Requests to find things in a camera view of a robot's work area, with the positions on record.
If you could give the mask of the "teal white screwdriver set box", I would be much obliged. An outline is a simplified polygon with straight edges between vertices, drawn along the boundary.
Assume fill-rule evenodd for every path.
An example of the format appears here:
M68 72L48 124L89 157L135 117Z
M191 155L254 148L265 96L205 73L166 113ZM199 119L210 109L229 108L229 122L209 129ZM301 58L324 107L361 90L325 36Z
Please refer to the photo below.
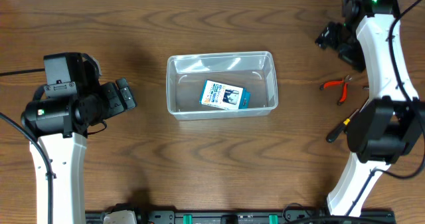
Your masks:
M206 80L201 92L199 103L223 110L247 109L250 93L239 86Z

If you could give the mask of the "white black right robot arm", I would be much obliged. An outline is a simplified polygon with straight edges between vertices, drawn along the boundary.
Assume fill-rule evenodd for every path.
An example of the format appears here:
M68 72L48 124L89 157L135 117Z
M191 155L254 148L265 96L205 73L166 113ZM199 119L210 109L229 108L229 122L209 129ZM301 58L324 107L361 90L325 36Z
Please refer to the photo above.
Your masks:
M344 23L328 23L315 41L355 70L365 71L369 82L364 106L327 136L331 143L346 132L350 150L337 185L326 197L331 216L360 217L382 174L411 179L424 169L420 164L409 175L388 170L424 135L424 102L409 77L400 41L405 14L398 0L342 0Z

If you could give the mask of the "black yellow handled screwdriver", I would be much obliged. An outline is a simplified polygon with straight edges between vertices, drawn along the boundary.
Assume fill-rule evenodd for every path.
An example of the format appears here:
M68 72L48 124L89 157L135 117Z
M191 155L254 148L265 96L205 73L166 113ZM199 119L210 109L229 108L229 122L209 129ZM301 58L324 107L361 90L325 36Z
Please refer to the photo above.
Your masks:
M358 111L359 109L356 109L348 118L346 118L344 121L339 123L334 129L332 129L332 131L330 131L330 133L328 133L328 135L326 136L325 140L328 143L334 142L339 137L339 135L346 129L349 122L357 114Z

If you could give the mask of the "clear plastic container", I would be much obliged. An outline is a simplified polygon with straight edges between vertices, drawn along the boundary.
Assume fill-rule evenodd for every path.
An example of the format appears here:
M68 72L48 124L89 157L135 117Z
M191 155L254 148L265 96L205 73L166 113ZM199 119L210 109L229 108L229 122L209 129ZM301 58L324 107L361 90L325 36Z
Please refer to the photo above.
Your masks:
M171 56L166 84L167 109L178 120L265 116L278 106L268 51Z

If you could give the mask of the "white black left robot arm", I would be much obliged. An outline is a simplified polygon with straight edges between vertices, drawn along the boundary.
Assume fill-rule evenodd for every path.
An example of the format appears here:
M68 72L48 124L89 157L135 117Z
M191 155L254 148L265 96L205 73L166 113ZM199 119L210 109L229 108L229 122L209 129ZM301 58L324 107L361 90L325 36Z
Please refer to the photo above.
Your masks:
M86 53L43 58L46 84L21 114L36 173L37 222L85 223L84 156L88 128L137 106L125 78L100 84Z

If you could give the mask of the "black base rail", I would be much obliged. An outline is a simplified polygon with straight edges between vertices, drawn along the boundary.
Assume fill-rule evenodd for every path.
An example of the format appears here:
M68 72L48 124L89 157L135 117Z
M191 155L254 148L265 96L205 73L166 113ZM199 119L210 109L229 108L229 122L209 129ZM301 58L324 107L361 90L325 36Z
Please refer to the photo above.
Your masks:
M87 223L142 224L282 224L282 223L396 223L393 211L362 211L359 217L330 217L323 208L292 203L281 211L174 211L143 210L128 203L105 211L87 211Z

